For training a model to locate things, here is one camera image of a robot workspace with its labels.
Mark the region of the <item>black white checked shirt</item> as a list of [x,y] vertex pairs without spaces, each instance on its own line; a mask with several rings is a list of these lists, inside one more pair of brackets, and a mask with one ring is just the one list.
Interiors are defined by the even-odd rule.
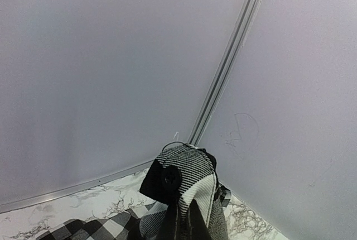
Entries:
[[72,219],[40,239],[228,239],[224,208],[230,190],[219,183],[216,159],[188,143],[165,146],[139,192],[154,202],[109,219]]

